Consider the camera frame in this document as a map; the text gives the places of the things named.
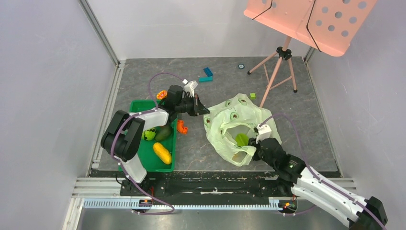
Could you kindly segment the light green fake starfruit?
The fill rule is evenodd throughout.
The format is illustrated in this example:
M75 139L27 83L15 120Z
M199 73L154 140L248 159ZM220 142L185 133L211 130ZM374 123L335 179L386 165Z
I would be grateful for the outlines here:
M249 137L246 134L239 133L235 137L235 141L237 146L248 146L249 145Z

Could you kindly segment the pale green plastic bag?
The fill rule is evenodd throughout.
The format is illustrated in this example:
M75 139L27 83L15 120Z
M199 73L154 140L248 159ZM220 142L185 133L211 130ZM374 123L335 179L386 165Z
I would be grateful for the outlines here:
M249 165L256 148L237 146L235 137L239 133L256 138L254 128L272 115L271 111L256 106L245 94L237 94L231 99L209 108L210 114L203 116L206 137L215 151L227 162L237 166ZM242 162L232 160L234 154L245 152Z

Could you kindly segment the dark green fake avocado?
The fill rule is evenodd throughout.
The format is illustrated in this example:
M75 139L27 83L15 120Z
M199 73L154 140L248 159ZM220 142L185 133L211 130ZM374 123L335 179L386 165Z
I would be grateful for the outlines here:
M155 141L161 142L171 136L173 128L170 125L160 126L155 135Z

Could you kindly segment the green striped fake melon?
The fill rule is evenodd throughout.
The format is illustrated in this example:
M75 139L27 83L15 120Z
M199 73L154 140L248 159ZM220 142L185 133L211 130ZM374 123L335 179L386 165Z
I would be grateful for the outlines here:
M157 134L157 130L155 128L147 129L142 132L142 139L151 141L155 138L156 134Z

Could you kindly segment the yellow fake fruit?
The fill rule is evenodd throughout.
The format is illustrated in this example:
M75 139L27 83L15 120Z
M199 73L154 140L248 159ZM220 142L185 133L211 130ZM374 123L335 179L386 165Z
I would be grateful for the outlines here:
M164 164L172 164L172 155L161 143L154 143L153 151Z

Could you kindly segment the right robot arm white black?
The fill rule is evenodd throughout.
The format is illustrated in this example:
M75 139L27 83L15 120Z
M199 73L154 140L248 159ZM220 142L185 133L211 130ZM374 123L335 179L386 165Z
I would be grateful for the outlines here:
M250 138L255 147L253 160L262 160L278 174L277 191L291 193L323 209L350 230L383 230L388 222L383 203L372 196L364 198L338 186L305 161L287 154L274 138Z

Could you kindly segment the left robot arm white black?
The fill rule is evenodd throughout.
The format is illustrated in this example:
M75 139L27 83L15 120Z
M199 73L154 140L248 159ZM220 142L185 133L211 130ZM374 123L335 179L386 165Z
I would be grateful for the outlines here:
M210 111L200 102L193 88L172 85L167 96L153 109L137 113L116 111L104 132L101 147L119 163L138 195L145 195L150 190L150 181L145 179L147 171L137 154L142 133L150 128L171 124L179 113L199 116Z

